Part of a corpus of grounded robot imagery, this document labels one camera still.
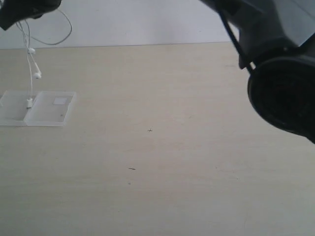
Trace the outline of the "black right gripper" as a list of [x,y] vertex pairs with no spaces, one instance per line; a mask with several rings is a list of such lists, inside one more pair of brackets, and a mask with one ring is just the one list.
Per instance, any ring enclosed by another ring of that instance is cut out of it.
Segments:
[[0,3],[0,28],[8,30],[18,21],[38,19],[55,11],[61,0],[2,0]]

